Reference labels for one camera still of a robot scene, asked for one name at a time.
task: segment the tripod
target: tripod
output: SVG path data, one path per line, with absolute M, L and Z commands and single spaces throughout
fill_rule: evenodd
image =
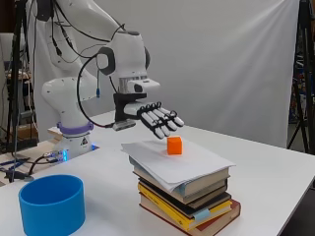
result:
M 312 31 L 311 31 L 311 3 L 309 0 L 301 0 L 299 3 L 299 13 L 298 13 L 298 24 L 297 24 L 297 33 L 296 33 L 296 44 L 295 44 L 295 57 L 294 57 L 294 70 L 293 70 L 293 88 L 296 97 L 297 111 L 299 123 L 296 127 L 296 130 L 291 138 L 287 148 L 290 148 L 296 134 L 299 129 L 302 132 L 302 138 L 304 143 L 304 150 L 306 153 L 315 154 L 315 132 L 314 132 L 314 102 L 312 97 L 312 90 L 315 91 L 315 83 L 311 83 L 310 75 L 314 75 L 314 44 L 312 40 Z M 300 39 L 303 45 L 303 71 L 305 79 L 305 88 L 306 88 L 306 114 L 307 114 L 307 128 L 308 128 L 308 139 L 306 136 L 305 121 L 304 115 L 301 107 L 300 94 L 298 90 L 298 70 L 297 70 L 297 53 L 298 53 L 298 42 Z

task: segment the blue led light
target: blue led light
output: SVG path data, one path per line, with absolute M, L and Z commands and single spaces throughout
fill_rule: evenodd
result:
M 63 161 L 67 161 L 68 160 L 68 151 L 67 150 L 63 150 L 62 151 L 62 157 L 63 157 Z

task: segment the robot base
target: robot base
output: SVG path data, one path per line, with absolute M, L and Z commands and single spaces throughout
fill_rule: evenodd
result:
M 76 136 L 63 135 L 54 150 L 67 150 L 67 159 L 72 159 L 93 150 L 92 147 L 90 133 L 87 132 Z

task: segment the metal stand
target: metal stand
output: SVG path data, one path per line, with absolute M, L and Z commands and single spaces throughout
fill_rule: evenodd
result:
M 18 132 L 17 127 L 19 126 L 19 68 L 20 68 L 20 43 L 21 43 L 21 27 L 24 23 L 26 32 L 26 4 L 28 0 L 16 0 L 16 26 L 12 42 L 13 59 L 11 62 L 12 77 L 10 80 L 9 90 L 9 113 L 8 113 L 8 125 L 7 125 L 7 143 L 6 152 L 13 152 L 21 148 L 28 148 L 36 146 L 36 140 L 26 140 L 17 142 Z M 12 142 L 10 143 L 10 130 L 12 126 Z
M 296 97 L 297 110 L 299 116 L 299 124 L 296 127 L 294 135 L 289 142 L 287 148 L 290 148 L 296 134 L 301 128 L 302 137 L 304 142 L 304 149 L 306 153 L 315 154 L 315 123 L 314 123 L 314 103 L 312 97 L 312 89 L 315 91 L 315 83 L 311 83 L 310 75 L 314 75 L 314 48 L 311 32 L 311 4 L 309 0 L 301 0 L 299 4 L 299 13 L 298 13 L 298 29 L 296 36 L 296 46 L 295 46 L 295 62 L 294 62 L 294 79 L 293 87 Z M 302 44 L 303 44 L 303 70 L 304 70 L 304 79 L 305 79 L 305 88 L 306 88 L 306 114 L 307 114 L 307 128 L 308 128 L 308 137 L 309 141 L 307 142 L 307 136 L 305 131 L 304 116 L 301 108 L 300 95 L 297 86 L 297 44 L 299 40 L 299 33 L 301 32 Z

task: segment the white backdrop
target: white backdrop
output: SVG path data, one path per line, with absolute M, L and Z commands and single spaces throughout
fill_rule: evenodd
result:
M 152 55 L 149 76 L 161 83 L 151 101 L 178 111 L 187 125 L 285 146 L 299 0 L 96 3 L 142 34 Z M 51 69 L 43 28 L 38 34 L 35 105 L 44 140 L 58 118 L 40 89 L 60 75 Z M 92 45 L 75 35 L 79 48 Z M 105 105 L 90 101 L 91 115 L 113 108 L 106 78 L 101 92 Z

